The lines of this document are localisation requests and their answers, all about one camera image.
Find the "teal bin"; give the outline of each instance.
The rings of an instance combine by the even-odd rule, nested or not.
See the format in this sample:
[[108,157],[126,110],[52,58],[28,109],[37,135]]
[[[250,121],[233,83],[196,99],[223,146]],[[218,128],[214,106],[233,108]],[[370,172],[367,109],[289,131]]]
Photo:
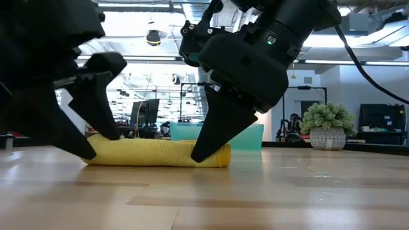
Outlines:
[[[197,140],[203,123],[171,123],[172,141]],[[234,150],[261,150],[264,125],[254,124],[229,141]]]

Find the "wooden table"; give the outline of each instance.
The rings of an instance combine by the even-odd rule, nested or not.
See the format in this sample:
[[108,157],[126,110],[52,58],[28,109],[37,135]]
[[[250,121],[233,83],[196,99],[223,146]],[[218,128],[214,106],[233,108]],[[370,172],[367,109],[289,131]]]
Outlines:
[[0,152],[0,229],[408,229],[409,158],[235,151],[228,169],[90,167]]

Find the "rolled towel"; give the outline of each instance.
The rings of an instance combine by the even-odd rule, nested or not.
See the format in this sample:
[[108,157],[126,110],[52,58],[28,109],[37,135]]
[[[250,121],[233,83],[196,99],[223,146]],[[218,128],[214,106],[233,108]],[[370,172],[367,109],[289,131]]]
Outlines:
[[120,139],[111,141],[101,135],[88,138],[96,152],[93,160],[82,159],[89,165],[227,167],[231,160],[230,145],[221,147],[201,163],[191,159],[195,142],[152,139]]

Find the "green plant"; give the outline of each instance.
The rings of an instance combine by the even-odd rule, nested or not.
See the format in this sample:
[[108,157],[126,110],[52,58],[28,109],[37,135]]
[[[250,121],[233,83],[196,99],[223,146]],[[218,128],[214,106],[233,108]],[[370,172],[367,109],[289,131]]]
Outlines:
[[355,135],[353,119],[354,116],[349,114],[346,107],[341,104],[315,103],[304,114],[300,127],[303,134],[309,134],[312,128],[323,128],[324,130],[343,128],[346,135]]

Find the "potted plant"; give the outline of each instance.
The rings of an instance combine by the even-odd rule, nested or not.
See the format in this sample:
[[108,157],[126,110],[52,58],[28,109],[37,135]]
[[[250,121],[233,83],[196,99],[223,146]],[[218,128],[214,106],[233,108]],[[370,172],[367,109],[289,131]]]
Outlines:
[[311,145],[319,150],[341,150],[346,136],[355,135],[353,116],[343,105],[315,103],[304,114],[301,132],[309,134]]

